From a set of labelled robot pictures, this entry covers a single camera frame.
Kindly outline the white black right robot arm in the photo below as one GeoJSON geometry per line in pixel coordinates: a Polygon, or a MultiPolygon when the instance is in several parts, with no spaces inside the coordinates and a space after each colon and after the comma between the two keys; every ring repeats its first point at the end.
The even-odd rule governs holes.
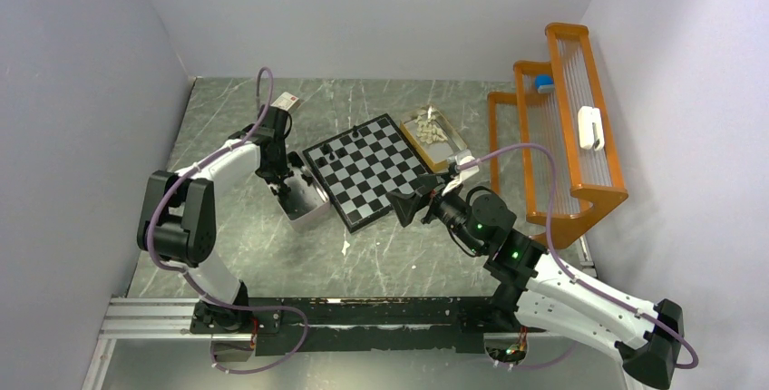
{"type": "Polygon", "coordinates": [[[489,307],[501,330],[517,324],[543,329],[591,346],[618,361],[641,384],[668,389],[682,348],[683,310],[663,299],[632,297],[557,260],[546,246],[513,227],[515,214],[491,189],[461,186],[446,174],[420,176],[410,193],[386,198],[402,226],[441,222],[455,242],[499,281],[489,307]]]}

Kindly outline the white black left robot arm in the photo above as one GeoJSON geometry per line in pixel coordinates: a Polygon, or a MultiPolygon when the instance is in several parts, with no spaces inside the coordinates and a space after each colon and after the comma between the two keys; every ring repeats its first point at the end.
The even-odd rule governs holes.
{"type": "Polygon", "coordinates": [[[286,139],[289,112],[262,106],[258,121],[232,134],[206,158],[187,168],[155,171],[148,178],[137,228],[137,246],[164,270],[193,280],[210,325],[237,332],[253,321],[245,283],[215,253],[218,197],[255,173],[272,194],[290,195],[286,139]]]}

